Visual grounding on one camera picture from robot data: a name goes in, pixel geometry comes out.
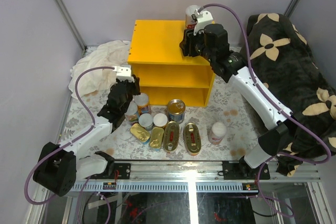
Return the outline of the white orange snack canister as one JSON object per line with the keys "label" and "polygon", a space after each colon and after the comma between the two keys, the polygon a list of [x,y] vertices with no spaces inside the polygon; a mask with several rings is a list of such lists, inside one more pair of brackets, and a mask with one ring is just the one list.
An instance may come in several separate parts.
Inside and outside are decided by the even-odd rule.
{"label": "white orange snack canister", "polygon": [[192,15],[195,14],[195,11],[198,10],[200,6],[191,5],[185,10],[185,29],[194,28],[196,25],[196,21],[193,19]]}

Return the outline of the grey lid small can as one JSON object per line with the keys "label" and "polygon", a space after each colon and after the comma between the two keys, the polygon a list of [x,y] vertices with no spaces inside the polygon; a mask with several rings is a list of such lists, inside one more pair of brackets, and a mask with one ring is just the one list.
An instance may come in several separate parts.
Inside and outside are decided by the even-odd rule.
{"label": "grey lid small can", "polygon": [[147,131],[151,131],[154,127],[153,116],[149,113],[143,113],[139,117],[139,124]]}

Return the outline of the blue labelled gold-top can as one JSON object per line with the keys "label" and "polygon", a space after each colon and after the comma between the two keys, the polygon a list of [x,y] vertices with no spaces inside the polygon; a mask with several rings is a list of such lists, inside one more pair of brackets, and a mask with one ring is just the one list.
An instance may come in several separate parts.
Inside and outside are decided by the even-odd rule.
{"label": "blue labelled gold-top can", "polygon": [[173,99],[167,104],[169,121],[182,123],[185,118],[185,103],[180,99]]}

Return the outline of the white red snack canister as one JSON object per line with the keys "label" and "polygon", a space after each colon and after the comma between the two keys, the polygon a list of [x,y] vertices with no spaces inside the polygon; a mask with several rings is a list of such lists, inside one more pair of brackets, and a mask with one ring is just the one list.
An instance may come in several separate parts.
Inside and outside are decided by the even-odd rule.
{"label": "white red snack canister", "polygon": [[219,144],[227,133],[227,127],[222,122],[215,122],[208,135],[208,140],[211,144]]}

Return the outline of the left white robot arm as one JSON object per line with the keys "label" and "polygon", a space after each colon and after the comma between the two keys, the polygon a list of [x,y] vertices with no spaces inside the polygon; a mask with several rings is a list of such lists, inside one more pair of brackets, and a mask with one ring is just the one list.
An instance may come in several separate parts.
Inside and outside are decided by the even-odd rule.
{"label": "left white robot arm", "polygon": [[62,197],[78,179],[113,178],[114,158],[103,151],[88,155],[87,150],[123,123],[130,102],[140,93],[139,81],[136,75],[129,80],[118,79],[94,123],[67,141],[47,143],[41,150],[33,181]]}

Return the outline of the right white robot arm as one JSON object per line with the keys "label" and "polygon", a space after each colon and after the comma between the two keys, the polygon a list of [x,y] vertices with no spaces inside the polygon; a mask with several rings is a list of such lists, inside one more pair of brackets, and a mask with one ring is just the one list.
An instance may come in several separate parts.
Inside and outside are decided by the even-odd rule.
{"label": "right white robot arm", "polygon": [[198,32],[185,29],[180,48],[184,56],[207,60],[213,72],[233,86],[262,119],[268,131],[258,138],[257,145],[239,166],[243,178],[253,178],[263,162],[295,138],[297,126],[291,121],[291,110],[263,86],[241,54],[230,50],[228,33],[222,25],[209,24]]}

